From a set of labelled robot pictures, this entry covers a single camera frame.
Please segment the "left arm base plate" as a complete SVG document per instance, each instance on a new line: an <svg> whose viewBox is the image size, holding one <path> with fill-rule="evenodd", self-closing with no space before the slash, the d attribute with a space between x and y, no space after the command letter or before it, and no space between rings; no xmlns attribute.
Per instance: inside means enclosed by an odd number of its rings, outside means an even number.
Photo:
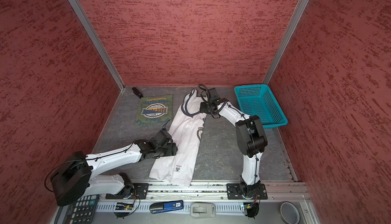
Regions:
<svg viewBox="0 0 391 224"><path fill-rule="evenodd" d="M124 187L124 197L122 199L134 199L136 196L141 200L145 200L148 194L148 183L134 183L132 186Z"/></svg>

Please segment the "olive green tank top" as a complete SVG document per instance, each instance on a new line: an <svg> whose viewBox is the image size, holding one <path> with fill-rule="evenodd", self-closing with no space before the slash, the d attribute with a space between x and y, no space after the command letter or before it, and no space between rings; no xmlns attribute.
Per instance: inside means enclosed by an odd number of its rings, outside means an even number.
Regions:
<svg viewBox="0 0 391 224"><path fill-rule="evenodd" d="M136 125L164 124L172 119L172 94L140 99L135 118Z"/></svg>

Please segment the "white grey-trimmed tank top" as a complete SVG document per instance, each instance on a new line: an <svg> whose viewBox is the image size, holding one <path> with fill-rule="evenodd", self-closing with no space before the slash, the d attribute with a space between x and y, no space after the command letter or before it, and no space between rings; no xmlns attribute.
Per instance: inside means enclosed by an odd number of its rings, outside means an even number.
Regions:
<svg viewBox="0 0 391 224"><path fill-rule="evenodd" d="M177 153L175 156L157 159L150 171L150 178L178 186L190 186L207 116L200 112L202 101L196 89L186 94L169 129L177 145Z"/></svg>

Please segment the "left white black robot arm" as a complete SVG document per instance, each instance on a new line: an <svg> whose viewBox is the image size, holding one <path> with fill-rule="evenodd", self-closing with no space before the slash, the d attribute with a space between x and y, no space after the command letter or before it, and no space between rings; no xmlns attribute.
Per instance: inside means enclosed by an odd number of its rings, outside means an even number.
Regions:
<svg viewBox="0 0 391 224"><path fill-rule="evenodd" d="M124 173L106 176L115 168L146 159L175 156L178 148L166 129L150 140L138 139L116 150L85 155L73 153L46 177L52 185L58 206L67 206L87 195L111 194L127 197L132 183Z"/></svg>

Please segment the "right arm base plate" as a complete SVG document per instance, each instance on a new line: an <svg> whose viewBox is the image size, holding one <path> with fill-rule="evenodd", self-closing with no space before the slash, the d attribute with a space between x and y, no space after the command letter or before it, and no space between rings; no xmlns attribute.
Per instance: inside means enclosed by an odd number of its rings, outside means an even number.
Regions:
<svg viewBox="0 0 391 224"><path fill-rule="evenodd" d="M227 187L227 196L229 200L267 200L268 195L266 187L260 181L253 185L241 183L229 183Z"/></svg>

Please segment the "teal plastic basket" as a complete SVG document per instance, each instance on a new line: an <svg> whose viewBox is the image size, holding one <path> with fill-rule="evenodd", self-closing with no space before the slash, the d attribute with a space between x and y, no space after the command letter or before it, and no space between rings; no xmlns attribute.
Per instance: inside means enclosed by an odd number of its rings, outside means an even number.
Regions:
<svg viewBox="0 0 391 224"><path fill-rule="evenodd" d="M284 112L268 85L237 86L234 91L240 110L250 116L258 116L264 128L276 128L288 124Z"/></svg>

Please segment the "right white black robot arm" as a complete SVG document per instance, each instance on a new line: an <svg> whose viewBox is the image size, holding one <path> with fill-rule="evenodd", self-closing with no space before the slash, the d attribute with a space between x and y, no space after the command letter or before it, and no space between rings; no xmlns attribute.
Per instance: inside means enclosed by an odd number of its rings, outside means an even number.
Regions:
<svg viewBox="0 0 391 224"><path fill-rule="evenodd" d="M239 193L246 199L257 197L262 189L259 176L260 159L268 145L267 137L258 116L250 116L236 108L230 101L221 98L215 88L199 84L202 102L200 112L213 118L226 118L235 126L237 146L243 154L243 170Z"/></svg>

